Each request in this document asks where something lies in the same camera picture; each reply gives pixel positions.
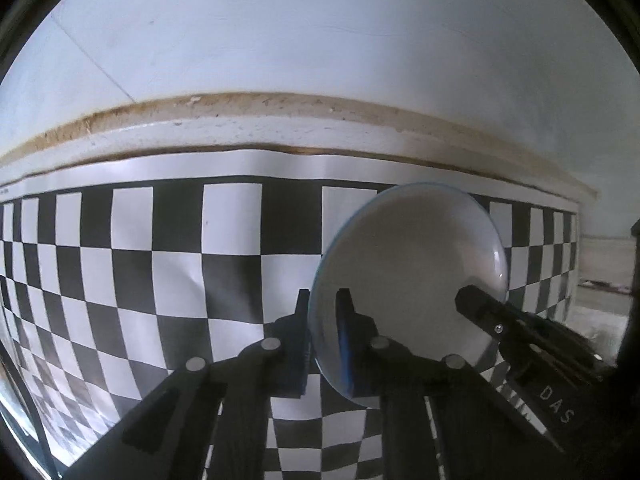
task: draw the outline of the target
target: screw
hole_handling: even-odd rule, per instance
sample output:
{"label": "screw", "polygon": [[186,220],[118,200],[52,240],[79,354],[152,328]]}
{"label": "screw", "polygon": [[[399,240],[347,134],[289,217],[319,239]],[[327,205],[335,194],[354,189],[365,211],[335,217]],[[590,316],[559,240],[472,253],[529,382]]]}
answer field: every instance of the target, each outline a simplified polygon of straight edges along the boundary
{"label": "screw", "polygon": [[450,354],[444,358],[444,364],[453,370],[460,370],[465,367],[465,359],[458,354]]}
{"label": "screw", "polygon": [[187,361],[186,367],[190,372],[199,372],[207,364],[202,357],[192,357]]}
{"label": "screw", "polygon": [[267,337],[262,340],[260,346],[263,350],[277,350],[280,348],[280,340],[277,337]]}
{"label": "screw", "polygon": [[389,348],[389,339],[384,336],[377,335],[371,338],[369,343],[374,350],[384,350]]}

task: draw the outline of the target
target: checkerboard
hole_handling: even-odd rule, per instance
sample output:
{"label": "checkerboard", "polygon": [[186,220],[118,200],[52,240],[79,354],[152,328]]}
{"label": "checkerboard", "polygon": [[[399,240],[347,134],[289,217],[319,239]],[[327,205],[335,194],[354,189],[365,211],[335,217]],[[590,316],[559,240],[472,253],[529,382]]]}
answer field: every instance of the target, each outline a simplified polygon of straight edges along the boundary
{"label": "checkerboard", "polygon": [[[287,157],[294,167],[305,160]],[[348,180],[335,168],[359,159],[335,159],[313,178],[248,166],[145,181],[132,159],[130,180],[88,185],[95,179],[79,175],[55,189],[53,173],[40,177],[42,191],[31,186],[0,206],[4,320],[67,463],[189,358],[230,358],[268,335],[293,313],[298,289],[311,288],[344,222],[401,184],[384,172]],[[519,202],[517,192],[494,196],[502,183],[482,182],[473,196],[506,248],[509,300],[564,320],[577,279],[575,213]],[[504,384],[506,366],[492,344],[477,368],[524,412]],[[300,400],[271,399],[265,479],[381,478],[380,429],[378,410],[342,398],[312,368]]]}

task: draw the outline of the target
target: black square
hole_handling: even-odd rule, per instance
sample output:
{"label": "black square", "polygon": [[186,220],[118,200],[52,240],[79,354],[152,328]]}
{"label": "black square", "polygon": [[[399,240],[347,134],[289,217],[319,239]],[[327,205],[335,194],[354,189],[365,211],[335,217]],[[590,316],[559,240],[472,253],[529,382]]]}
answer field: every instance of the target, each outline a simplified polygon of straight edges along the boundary
{"label": "black square", "polygon": [[511,245],[527,247],[531,228],[531,206],[516,202],[511,206]]}
{"label": "black square", "polygon": [[113,189],[90,187],[82,190],[80,205],[80,245],[111,247],[111,203]]}
{"label": "black square", "polygon": [[127,413],[129,413],[132,408],[140,402],[139,400],[129,399],[129,397],[121,397],[115,394],[110,394],[110,396],[116,407],[118,415],[120,415],[120,418],[127,415]]}
{"label": "black square", "polygon": [[529,267],[527,268],[527,285],[540,281],[542,270],[542,245],[529,248]]}
{"label": "black square", "polygon": [[311,420],[279,420],[273,419],[276,442],[279,449],[322,447],[322,419]]}
{"label": "black square", "polygon": [[69,339],[69,330],[66,328],[65,313],[62,310],[62,298],[52,292],[42,291],[44,307],[49,319],[49,327],[55,335]]}
{"label": "black square", "polygon": [[571,241],[571,213],[562,214],[562,226],[564,227],[564,243]]}
{"label": "black square", "polygon": [[154,251],[200,252],[203,190],[198,180],[154,184]]}
{"label": "black square", "polygon": [[319,182],[274,178],[262,184],[262,254],[320,254],[321,239]]}
{"label": "black square", "polygon": [[24,267],[27,270],[27,284],[40,288],[40,264],[38,262],[38,246],[22,244],[24,249]]}
{"label": "black square", "polygon": [[572,242],[571,243],[571,257],[569,259],[569,270],[574,270],[575,269],[575,256],[576,256],[577,248],[578,248],[578,243],[577,242]]}
{"label": "black square", "polygon": [[51,375],[51,370],[49,370],[49,365],[40,359],[37,355],[33,356],[33,361],[36,363],[36,368],[38,369],[38,373],[40,374],[40,379],[44,384],[57,390],[56,382],[53,380],[53,376]]}
{"label": "black square", "polygon": [[554,264],[551,275],[557,276],[562,273],[562,244],[554,245]]}
{"label": "black square", "polygon": [[540,291],[538,292],[538,306],[536,307],[536,314],[546,309],[546,304],[549,301],[550,287],[551,279],[542,280],[540,282]]}
{"label": "black square", "polygon": [[495,362],[498,360],[498,345],[498,341],[491,339],[489,345],[484,349],[484,352],[482,352],[482,355],[474,366],[476,372],[484,372],[495,366]]}
{"label": "black square", "polygon": [[262,466],[264,471],[280,471],[280,455],[277,449],[267,448],[264,450]]}
{"label": "black square", "polygon": [[100,359],[98,359],[98,352],[93,348],[87,348],[78,343],[72,342],[71,345],[84,380],[107,391],[107,384],[102,374],[102,365],[100,364]]}
{"label": "black square", "polygon": [[71,413],[71,417],[73,417],[76,422],[84,424],[86,427],[90,428],[90,425],[84,417],[84,413],[82,413],[78,403],[72,399],[67,399],[66,396],[62,394],[60,394],[60,397],[62,397],[62,402],[65,403],[66,408],[69,410],[69,413]]}
{"label": "black square", "polygon": [[14,278],[14,244],[13,242],[2,242],[4,244],[4,273],[12,280]]}
{"label": "black square", "polygon": [[362,409],[362,406],[351,402],[336,392],[324,376],[320,376],[320,403],[322,416]]}
{"label": "black square", "polygon": [[140,391],[140,396],[143,399],[168,376],[168,371],[164,368],[158,368],[146,363],[129,361],[129,366]]}
{"label": "black square", "polygon": [[262,323],[260,256],[203,254],[207,317]]}
{"label": "black square", "polygon": [[40,345],[42,346],[42,352],[44,354],[44,358],[48,363],[51,363],[58,368],[62,368],[60,365],[60,359],[58,358],[58,351],[56,350],[56,346],[53,344],[53,337],[51,336],[51,332],[44,330],[36,325],[36,330],[38,332],[38,338],[40,339]]}
{"label": "black square", "polygon": [[545,245],[551,245],[554,243],[554,210],[545,207],[542,209],[542,229],[544,235]]}
{"label": "black square", "polygon": [[14,201],[14,242],[22,241],[22,199]]}
{"label": "black square", "polygon": [[356,470],[356,478],[367,479],[375,476],[382,475],[382,459],[374,458],[373,460],[366,460],[364,462],[358,462],[358,468]]}
{"label": "black square", "polygon": [[192,357],[213,361],[206,319],[158,316],[158,330],[169,370],[183,366]]}
{"label": "black square", "polygon": [[569,283],[569,273],[565,272],[560,276],[560,291],[558,294],[558,301],[562,301],[566,298],[568,283]]}
{"label": "black square", "polygon": [[38,197],[38,243],[56,244],[56,194]]}
{"label": "black square", "polygon": [[525,287],[523,286],[509,291],[509,299],[507,301],[518,310],[522,310],[524,306],[524,291]]}
{"label": "black square", "polygon": [[484,195],[476,195],[476,194],[472,194],[471,196],[476,200],[476,202],[478,202],[478,204],[482,209],[489,212],[489,207],[490,207],[489,204],[491,202],[489,200],[489,197]]}
{"label": "black square", "polygon": [[27,292],[27,286],[24,283],[15,282],[15,296],[18,299],[18,308],[20,309],[20,317],[33,323],[33,314],[31,313],[31,302],[29,301],[29,294]]}
{"label": "black square", "polygon": [[283,471],[282,480],[321,480],[318,471]]}
{"label": "black square", "polygon": [[9,290],[6,288],[6,278],[0,276],[0,294],[2,294],[2,305],[11,310],[11,303],[9,302]]}
{"label": "black square", "polygon": [[69,383],[69,388],[71,388],[71,393],[74,394],[76,400],[86,406],[95,409],[94,401],[91,398],[91,394],[89,393],[89,389],[86,387],[86,383],[82,379],[78,379],[77,377],[65,372],[66,381]]}
{"label": "black square", "polygon": [[56,247],[58,261],[58,281],[60,294],[68,298],[84,301],[80,247]]}
{"label": "black square", "polygon": [[322,449],[322,471],[333,471],[358,461],[360,443],[338,444]]}
{"label": "black square", "polygon": [[507,361],[502,361],[500,364],[497,364],[494,368],[494,372],[491,374],[491,386],[497,388],[501,386],[507,377],[507,372],[509,371],[509,363]]}
{"label": "black square", "polygon": [[156,313],[151,251],[111,251],[113,285],[119,308]]}
{"label": "black square", "polygon": [[105,354],[127,358],[122,338],[122,328],[118,318],[118,309],[97,303],[86,304],[89,324],[94,334],[95,348]]}
{"label": "black square", "polygon": [[364,436],[369,438],[382,434],[382,412],[373,408],[368,408],[364,419]]}

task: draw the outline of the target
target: black mount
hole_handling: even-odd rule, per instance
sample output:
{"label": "black mount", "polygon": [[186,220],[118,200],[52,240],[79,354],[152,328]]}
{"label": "black mount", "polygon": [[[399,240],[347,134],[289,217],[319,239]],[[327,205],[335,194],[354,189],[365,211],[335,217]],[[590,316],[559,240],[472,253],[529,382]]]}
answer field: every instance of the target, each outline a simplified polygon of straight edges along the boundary
{"label": "black mount", "polygon": [[[200,480],[211,442],[209,479],[261,479],[269,398],[305,391],[308,298],[300,290],[295,313],[238,357],[189,360],[64,479]],[[436,480],[441,467],[447,480],[638,477],[633,399],[580,336],[474,286],[459,291],[456,307],[498,342],[511,365],[508,383],[548,433],[537,432],[462,357],[420,358],[378,335],[343,288],[335,301],[342,380],[351,397],[380,398],[386,480]]]}

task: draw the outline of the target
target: white wall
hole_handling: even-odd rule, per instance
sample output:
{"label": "white wall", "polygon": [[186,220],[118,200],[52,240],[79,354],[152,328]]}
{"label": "white wall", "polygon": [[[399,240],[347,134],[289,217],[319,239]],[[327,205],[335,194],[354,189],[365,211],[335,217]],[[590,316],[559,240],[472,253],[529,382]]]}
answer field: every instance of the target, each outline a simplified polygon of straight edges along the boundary
{"label": "white wall", "polygon": [[625,236],[640,216],[640,76],[582,0],[63,0],[0,86],[2,140],[80,111],[225,91],[469,126],[601,189],[586,234]]}

